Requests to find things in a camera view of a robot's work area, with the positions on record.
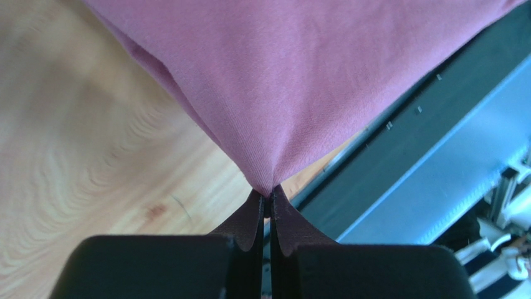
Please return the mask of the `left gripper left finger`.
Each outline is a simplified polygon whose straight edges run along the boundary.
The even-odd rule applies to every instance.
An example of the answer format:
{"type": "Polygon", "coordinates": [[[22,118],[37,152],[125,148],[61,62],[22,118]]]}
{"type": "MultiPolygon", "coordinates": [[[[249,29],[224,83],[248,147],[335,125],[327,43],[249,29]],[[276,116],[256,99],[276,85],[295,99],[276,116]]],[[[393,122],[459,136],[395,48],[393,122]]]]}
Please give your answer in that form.
{"type": "Polygon", "coordinates": [[[264,246],[264,198],[252,190],[243,205],[211,235],[231,239],[226,298],[260,298],[264,246]]]}

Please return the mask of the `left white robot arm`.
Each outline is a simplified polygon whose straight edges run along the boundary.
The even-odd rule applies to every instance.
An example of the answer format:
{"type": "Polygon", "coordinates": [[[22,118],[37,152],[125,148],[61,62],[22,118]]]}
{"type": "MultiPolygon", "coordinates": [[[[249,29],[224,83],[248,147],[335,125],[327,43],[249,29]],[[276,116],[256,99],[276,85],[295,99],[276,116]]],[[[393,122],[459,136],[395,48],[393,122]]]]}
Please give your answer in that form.
{"type": "Polygon", "coordinates": [[[505,235],[459,250],[437,245],[341,245],[314,227],[280,186],[252,191],[214,230],[236,246],[229,295],[272,298],[529,298],[530,242],[505,235]]]}

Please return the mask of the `pink t shirt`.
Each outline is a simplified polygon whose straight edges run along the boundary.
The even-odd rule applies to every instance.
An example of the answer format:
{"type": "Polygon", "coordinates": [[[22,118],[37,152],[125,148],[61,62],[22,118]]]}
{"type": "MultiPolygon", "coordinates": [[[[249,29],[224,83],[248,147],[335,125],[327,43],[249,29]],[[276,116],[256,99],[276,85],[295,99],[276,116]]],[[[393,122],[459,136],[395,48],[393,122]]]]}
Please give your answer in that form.
{"type": "Polygon", "coordinates": [[[518,1],[87,1],[263,195],[518,1]]]}

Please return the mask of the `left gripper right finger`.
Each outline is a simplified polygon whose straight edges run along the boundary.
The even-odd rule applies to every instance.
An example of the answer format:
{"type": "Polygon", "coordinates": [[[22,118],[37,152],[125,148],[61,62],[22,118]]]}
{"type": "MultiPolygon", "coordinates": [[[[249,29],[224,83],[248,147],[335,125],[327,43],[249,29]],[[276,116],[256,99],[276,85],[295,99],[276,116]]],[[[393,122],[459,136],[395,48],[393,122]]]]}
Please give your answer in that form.
{"type": "Polygon", "coordinates": [[[313,226],[279,184],[270,194],[270,262],[273,298],[301,298],[299,249],[337,242],[313,226]]]}

